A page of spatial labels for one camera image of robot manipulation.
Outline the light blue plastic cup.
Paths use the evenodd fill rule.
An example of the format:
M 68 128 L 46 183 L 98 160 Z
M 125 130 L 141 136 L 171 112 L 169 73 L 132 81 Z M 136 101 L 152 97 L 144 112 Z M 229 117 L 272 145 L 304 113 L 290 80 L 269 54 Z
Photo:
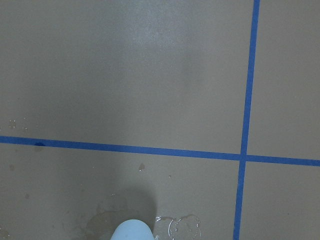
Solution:
M 122 222 L 112 234 L 110 240 L 154 240 L 149 226 L 141 220 L 130 219 Z

